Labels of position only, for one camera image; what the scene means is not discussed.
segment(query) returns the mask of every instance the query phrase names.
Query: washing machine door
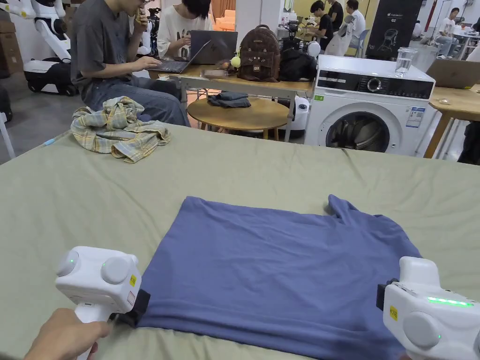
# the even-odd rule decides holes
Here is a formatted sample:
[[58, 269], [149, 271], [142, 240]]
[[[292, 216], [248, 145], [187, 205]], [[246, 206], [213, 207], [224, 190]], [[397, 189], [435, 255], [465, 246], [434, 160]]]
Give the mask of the washing machine door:
[[400, 122], [382, 105], [359, 102], [343, 106], [325, 119], [319, 136], [329, 147], [396, 153]]

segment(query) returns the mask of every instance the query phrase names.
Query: open laptop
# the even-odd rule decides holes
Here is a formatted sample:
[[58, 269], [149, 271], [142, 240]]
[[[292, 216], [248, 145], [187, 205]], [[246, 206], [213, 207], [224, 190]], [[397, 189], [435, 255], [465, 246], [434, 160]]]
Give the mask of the open laptop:
[[480, 62], [435, 59], [427, 75], [435, 79], [439, 87], [470, 89], [480, 80]]
[[221, 60], [230, 60], [237, 51], [238, 33], [232, 31], [192, 30], [191, 56], [193, 64], [215, 65]]
[[209, 44], [209, 41], [207, 43], [203, 44], [203, 46], [200, 47], [198, 52], [190, 58], [190, 61], [188, 61], [188, 60], [162, 60], [162, 63], [160, 65], [158, 65], [154, 68], [150, 68], [149, 70], [156, 70], [156, 71], [166, 72], [166, 73], [170, 73], [170, 74], [181, 74], [182, 72], [185, 71], [186, 68], [188, 68], [188, 66], [190, 64], [194, 63], [195, 58], [197, 56], [201, 56], [201, 54], [204, 51], [206, 51], [208, 44]]

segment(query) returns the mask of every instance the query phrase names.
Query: washing machine control panel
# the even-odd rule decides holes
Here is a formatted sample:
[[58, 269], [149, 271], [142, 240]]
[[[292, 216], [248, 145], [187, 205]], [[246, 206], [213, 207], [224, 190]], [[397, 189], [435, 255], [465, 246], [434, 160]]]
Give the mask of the washing machine control panel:
[[433, 83], [401, 78], [376, 77], [321, 70], [318, 87], [359, 93], [429, 99]]

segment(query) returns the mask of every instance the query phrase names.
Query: laptop keyboard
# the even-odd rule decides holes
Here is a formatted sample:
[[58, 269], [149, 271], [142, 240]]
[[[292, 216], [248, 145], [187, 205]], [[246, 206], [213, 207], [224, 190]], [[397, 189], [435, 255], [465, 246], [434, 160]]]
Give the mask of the laptop keyboard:
[[187, 63], [185, 61], [164, 62], [160, 68], [166, 71], [182, 71]]

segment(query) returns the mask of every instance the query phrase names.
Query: round wooden table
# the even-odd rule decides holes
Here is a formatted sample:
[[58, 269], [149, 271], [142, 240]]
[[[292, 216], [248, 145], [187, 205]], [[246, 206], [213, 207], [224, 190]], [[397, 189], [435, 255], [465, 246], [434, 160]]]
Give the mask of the round wooden table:
[[249, 97], [249, 108], [221, 108], [212, 106], [207, 99], [197, 100], [188, 106], [189, 115], [207, 125], [228, 130], [263, 130], [264, 139], [268, 139], [268, 130], [275, 130], [278, 141], [278, 128], [287, 124], [288, 108], [272, 100]]

